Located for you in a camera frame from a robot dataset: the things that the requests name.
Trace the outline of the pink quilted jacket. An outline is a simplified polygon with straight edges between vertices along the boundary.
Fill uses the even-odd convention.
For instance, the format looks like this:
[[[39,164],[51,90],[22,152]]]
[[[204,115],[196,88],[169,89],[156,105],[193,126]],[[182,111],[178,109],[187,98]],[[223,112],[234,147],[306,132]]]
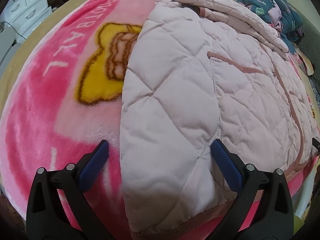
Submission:
[[[159,0],[125,74],[120,166],[134,239],[178,239],[236,193],[210,154],[288,180],[315,157],[311,103],[276,31],[233,0]]]

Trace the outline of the grey quilted headboard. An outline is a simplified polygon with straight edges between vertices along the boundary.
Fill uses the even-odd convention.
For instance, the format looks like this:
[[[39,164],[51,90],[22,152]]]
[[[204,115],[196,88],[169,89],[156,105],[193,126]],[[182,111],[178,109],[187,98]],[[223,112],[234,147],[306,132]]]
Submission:
[[[301,17],[304,37],[298,46],[316,68],[319,68],[319,31],[304,15]]]

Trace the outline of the pink cartoon fleece blanket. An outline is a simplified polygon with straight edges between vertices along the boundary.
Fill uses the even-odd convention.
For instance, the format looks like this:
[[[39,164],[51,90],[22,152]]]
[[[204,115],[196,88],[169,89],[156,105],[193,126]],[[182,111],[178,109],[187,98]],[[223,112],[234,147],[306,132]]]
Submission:
[[[76,164],[106,140],[108,160],[84,197],[108,230],[108,239],[134,239],[121,179],[122,95],[131,53],[158,1],[88,0],[63,18],[24,63],[1,116],[1,175],[25,229],[37,169],[55,171]],[[298,57],[289,52],[289,61],[304,83]],[[317,124],[312,104],[311,110]],[[291,180],[284,174],[290,196],[303,184],[318,156],[316,150]],[[208,239],[224,216],[178,239]]]

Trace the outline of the blue flamingo print quilt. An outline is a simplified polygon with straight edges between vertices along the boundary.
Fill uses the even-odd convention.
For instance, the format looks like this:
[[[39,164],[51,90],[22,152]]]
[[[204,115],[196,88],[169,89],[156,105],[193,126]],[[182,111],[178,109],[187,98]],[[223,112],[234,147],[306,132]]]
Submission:
[[[302,17],[287,0],[236,1],[276,29],[285,40],[297,42],[303,38]]]

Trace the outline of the white drawer cabinet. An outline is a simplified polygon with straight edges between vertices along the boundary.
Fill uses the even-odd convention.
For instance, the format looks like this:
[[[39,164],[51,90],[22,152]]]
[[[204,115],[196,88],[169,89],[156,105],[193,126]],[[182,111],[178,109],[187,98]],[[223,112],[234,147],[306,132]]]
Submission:
[[[23,43],[51,14],[47,0],[9,0],[1,13],[1,24],[12,27],[16,42]]]

